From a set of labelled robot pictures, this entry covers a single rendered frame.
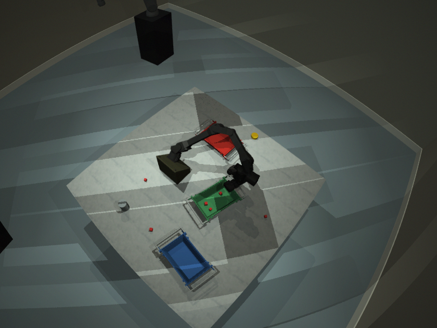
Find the green plastic tray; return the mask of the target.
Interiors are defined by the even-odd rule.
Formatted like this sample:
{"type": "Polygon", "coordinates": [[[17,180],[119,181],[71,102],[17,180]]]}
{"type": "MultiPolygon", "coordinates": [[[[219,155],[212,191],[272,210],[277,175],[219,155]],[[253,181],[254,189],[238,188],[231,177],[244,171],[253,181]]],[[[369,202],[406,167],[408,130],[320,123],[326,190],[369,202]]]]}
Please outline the green plastic tray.
{"type": "MultiPolygon", "coordinates": [[[[236,193],[235,190],[232,192],[228,192],[224,187],[224,183],[227,181],[227,177],[223,177],[222,180],[210,186],[206,190],[201,193],[195,194],[195,196],[191,196],[190,199],[193,199],[197,207],[201,210],[207,221],[216,215],[217,213],[223,211],[230,205],[238,200],[242,200],[241,197],[236,193]],[[222,192],[222,195],[219,195],[219,192],[222,192]],[[208,205],[204,205],[204,202],[208,202],[208,205]],[[209,208],[212,208],[209,211],[209,208]]],[[[189,200],[190,200],[189,199],[189,200]]]]}

